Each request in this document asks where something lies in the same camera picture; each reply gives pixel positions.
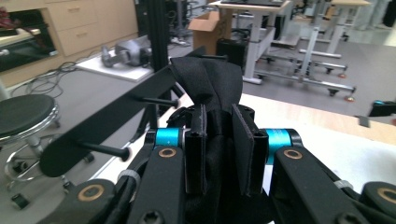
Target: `screw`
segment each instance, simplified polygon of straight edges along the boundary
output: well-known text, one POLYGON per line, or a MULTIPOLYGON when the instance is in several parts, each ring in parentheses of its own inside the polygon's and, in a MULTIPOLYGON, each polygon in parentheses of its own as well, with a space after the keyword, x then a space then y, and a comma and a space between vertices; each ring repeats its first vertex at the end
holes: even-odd
POLYGON ((361 224, 361 220, 352 213, 342 213, 337 218, 337 224, 361 224))
POLYGON ((157 211, 148 211, 140 218, 139 224, 163 224, 163 216, 157 211))

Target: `gray equipment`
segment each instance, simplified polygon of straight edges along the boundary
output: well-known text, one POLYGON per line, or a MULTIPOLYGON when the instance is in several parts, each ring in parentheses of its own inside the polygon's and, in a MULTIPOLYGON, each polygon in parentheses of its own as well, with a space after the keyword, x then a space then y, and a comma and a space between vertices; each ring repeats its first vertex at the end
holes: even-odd
POLYGON ((102 63, 105 67, 113 67, 116 63, 125 63, 134 67, 149 65, 151 50, 142 48, 133 40, 116 44, 115 56, 111 56, 106 46, 102 46, 102 63))

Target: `floor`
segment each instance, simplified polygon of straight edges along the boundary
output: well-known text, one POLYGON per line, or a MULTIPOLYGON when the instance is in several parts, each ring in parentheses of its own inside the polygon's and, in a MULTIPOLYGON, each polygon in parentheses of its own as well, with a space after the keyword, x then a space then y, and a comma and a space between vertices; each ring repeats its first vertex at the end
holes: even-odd
MULTIPOLYGON (((309 34, 309 29, 308 25, 296 22, 290 27, 290 34, 293 34, 293 32, 309 34)), ((325 88, 272 77, 265 77, 261 85, 244 83, 243 92, 350 116, 366 115, 373 100, 394 101, 396 97, 396 66, 394 66, 396 29, 365 32, 349 30, 347 33, 349 34, 348 42, 341 42, 337 50, 343 54, 342 59, 318 58, 318 60, 324 62, 347 64, 347 77, 339 78, 335 71, 326 75, 324 70, 319 69, 317 78, 356 86, 358 89, 354 94, 355 102, 349 103, 344 100, 344 97, 348 96, 347 92, 340 91, 334 97, 331 97, 325 88)), ((181 47, 174 44, 169 45, 168 48, 171 57, 181 56, 191 51, 191 47, 181 47)), ((272 48, 271 51, 281 55, 302 57, 303 55, 297 52, 299 48, 306 48, 306 41, 300 41, 296 49, 272 48)), ((260 66, 270 66, 271 69, 276 71, 289 72, 286 63, 275 62, 268 65, 266 62, 260 62, 260 66)), ((110 79, 81 71, 65 75, 59 83, 64 93, 57 99, 61 105, 63 113, 61 121, 64 125, 61 129, 50 127, 46 133, 66 132, 74 124, 89 116, 96 108, 105 105, 106 102, 111 102, 112 94, 133 85, 126 81, 110 79)), ((391 119, 391 117, 387 117, 375 120, 388 123, 391 119)), ((122 147, 133 134, 136 123, 136 120, 132 120, 131 123, 123 127, 120 133, 111 136, 106 144, 113 147, 122 147)), ((95 169, 97 170, 106 160, 108 160, 108 157, 102 155, 97 156, 97 160, 93 164, 80 164, 70 174, 71 180, 79 183, 89 178, 93 175, 95 169)), ((2 156, 0 165, 3 165, 4 162, 5 157, 2 156)), ((2 180, 0 188, 2 223, 36 223, 50 212, 64 196, 61 181, 54 179, 49 182, 48 180, 40 180, 32 188, 29 188, 28 194, 33 200, 32 204, 22 211, 16 211, 10 206, 9 200, 6 200, 9 194, 6 192, 4 178, 0 177, 0 180, 2 180)))

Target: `drawer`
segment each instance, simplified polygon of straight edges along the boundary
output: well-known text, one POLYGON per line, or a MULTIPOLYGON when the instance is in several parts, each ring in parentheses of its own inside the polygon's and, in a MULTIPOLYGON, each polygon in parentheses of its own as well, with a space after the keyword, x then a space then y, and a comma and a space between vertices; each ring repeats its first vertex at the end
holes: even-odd
POLYGON ((58 32, 64 55, 99 46, 102 42, 97 23, 58 32))
POLYGON ((5 7, 8 12, 38 9, 44 7, 44 5, 43 0, 0 0, 0 6, 5 7))
POLYGON ((96 22, 91 0, 48 4, 49 14, 57 31, 63 31, 96 22))
POLYGON ((54 2, 70 2, 70 1, 77 1, 77 0, 44 0, 46 3, 54 3, 54 2))

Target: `stool seat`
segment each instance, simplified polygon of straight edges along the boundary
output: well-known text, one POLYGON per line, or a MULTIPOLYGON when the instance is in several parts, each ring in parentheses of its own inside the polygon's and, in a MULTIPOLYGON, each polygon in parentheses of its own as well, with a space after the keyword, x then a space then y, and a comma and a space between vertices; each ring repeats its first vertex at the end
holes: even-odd
POLYGON ((1 101, 0 145, 40 131, 57 113, 55 100, 48 95, 23 95, 1 101))

